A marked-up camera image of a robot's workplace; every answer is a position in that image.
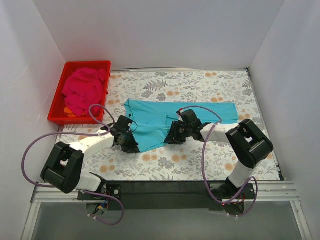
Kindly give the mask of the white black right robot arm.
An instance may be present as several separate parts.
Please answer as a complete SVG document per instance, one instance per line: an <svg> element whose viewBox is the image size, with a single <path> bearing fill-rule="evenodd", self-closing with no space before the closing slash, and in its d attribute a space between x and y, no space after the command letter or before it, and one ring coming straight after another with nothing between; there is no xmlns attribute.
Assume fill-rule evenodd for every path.
<svg viewBox="0 0 320 240"><path fill-rule="evenodd" d="M274 150L268 137L250 119L234 124L222 124L221 119L216 123L202 123L191 109L180 111L178 115L179 119L172 122L164 142L180 145L187 138L193 138L205 145L208 142L230 144L238 159L231 174L216 189L211 189L206 180L204 184L215 201L226 199L231 202L243 195L245 187L254 178L255 168Z"/></svg>

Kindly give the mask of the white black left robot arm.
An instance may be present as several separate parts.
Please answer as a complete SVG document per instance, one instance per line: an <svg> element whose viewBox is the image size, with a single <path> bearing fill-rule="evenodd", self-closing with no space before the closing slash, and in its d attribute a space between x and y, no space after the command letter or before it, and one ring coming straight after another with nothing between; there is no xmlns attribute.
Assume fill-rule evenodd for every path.
<svg viewBox="0 0 320 240"><path fill-rule="evenodd" d="M103 199L107 193L106 180L95 173L83 171L83 163L115 146L127 154L139 153L131 130L133 122L121 115L117 122L103 126L92 136L72 143L56 143L41 171L41 179L65 194L74 190L89 191L95 200Z"/></svg>

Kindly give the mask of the turquoise t shirt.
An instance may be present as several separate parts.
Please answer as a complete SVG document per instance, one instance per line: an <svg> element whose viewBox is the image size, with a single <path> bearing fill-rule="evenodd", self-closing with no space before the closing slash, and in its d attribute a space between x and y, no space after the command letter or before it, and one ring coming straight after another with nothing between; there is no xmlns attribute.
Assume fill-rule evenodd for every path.
<svg viewBox="0 0 320 240"><path fill-rule="evenodd" d="M201 122L235 124L239 115L233 102L152 102L128 99L124 103L126 117L135 122L133 136L141 153L165 146L172 122L179 119L177 111L191 109Z"/></svg>

